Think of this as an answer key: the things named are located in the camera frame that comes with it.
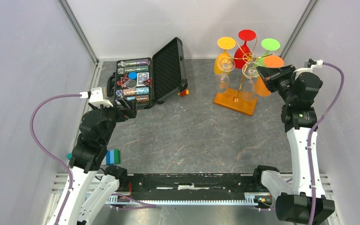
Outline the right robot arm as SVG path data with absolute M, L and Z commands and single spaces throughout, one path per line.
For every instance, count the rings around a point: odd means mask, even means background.
M 285 103 L 281 121 L 291 149 L 292 182 L 284 181 L 275 170 L 265 170 L 252 178 L 252 186 L 257 191 L 269 190 L 280 221 L 320 225 L 335 211 L 334 201 L 323 189 L 316 156 L 320 120 L 312 105 L 323 82 L 311 68 L 296 70 L 289 65 L 256 70 L 266 88 Z

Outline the orange wine glass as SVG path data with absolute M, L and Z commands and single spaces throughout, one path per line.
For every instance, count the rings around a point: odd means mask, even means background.
M 279 68 L 284 65 L 284 61 L 276 55 L 270 55 L 264 57 L 261 66 L 268 67 L 268 68 Z M 263 79 L 260 77 L 257 78 L 257 81 L 254 86 L 254 91 L 257 95 L 261 97 L 267 97 L 271 95 L 271 92 L 266 88 Z

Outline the clear flute wine glass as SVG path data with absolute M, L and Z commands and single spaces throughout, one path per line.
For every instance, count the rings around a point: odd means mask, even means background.
M 244 77 L 242 96 L 245 101 L 252 101 L 255 99 L 255 81 L 260 75 L 256 69 L 258 66 L 260 66 L 259 63 L 250 61 L 242 67 Z

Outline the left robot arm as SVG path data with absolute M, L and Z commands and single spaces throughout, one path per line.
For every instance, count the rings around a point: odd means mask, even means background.
M 128 187 L 128 177 L 105 172 L 88 199 L 85 198 L 91 182 L 108 152 L 107 145 L 118 122 L 137 115 L 136 101 L 119 100 L 117 107 L 109 100 L 89 101 L 92 110 L 82 116 L 80 134 L 69 161 L 71 175 L 49 221 L 50 225 L 91 225 L 114 191 Z

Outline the clear round wine glass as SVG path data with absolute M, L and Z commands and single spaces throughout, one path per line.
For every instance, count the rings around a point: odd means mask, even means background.
M 234 59 L 231 57 L 223 57 L 217 63 L 219 74 L 216 78 L 216 91 L 217 93 L 224 93 L 229 89 L 231 79 L 229 73 L 235 69 Z

